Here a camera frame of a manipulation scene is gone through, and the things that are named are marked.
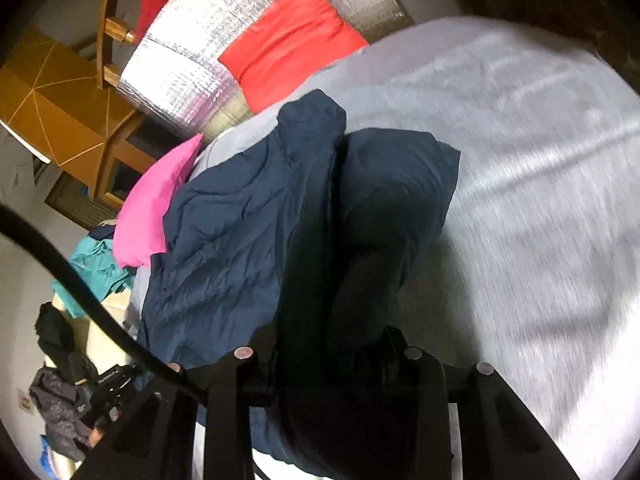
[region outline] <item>electrical outlet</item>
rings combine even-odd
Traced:
[[[29,415],[33,415],[33,401],[31,397],[28,396],[24,391],[18,390],[18,408],[23,410],[24,412],[29,413]]]

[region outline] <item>silver foil mat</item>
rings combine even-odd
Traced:
[[[118,89],[186,137],[213,138],[249,117],[218,57],[274,0],[169,0],[127,63]],[[328,0],[372,43],[407,27],[395,0]]]

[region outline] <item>wooden furniture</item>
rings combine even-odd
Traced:
[[[33,27],[0,69],[0,120],[87,185],[92,197],[102,183],[106,153],[140,173],[154,163],[146,153],[113,142],[140,126],[139,114],[115,88],[96,86],[92,63]]]
[[[118,0],[102,0],[98,17],[96,67],[97,86],[100,89],[116,87],[120,81],[121,69],[113,63],[113,41],[129,44],[135,41],[132,27],[116,17],[117,3]],[[139,130],[145,120],[146,115],[142,111],[133,110],[106,143],[94,196],[113,206],[122,206],[122,200],[110,192],[117,161],[139,173],[144,173],[155,162],[153,157],[129,142],[130,136]]]

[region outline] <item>orange object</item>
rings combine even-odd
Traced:
[[[275,0],[219,60],[257,113],[368,44],[327,0]]]

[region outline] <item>pink fabric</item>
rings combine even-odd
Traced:
[[[113,257],[120,267],[150,267],[152,254],[166,252],[162,217],[191,173],[202,137],[191,137],[158,160],[127,196],[113,234]]]

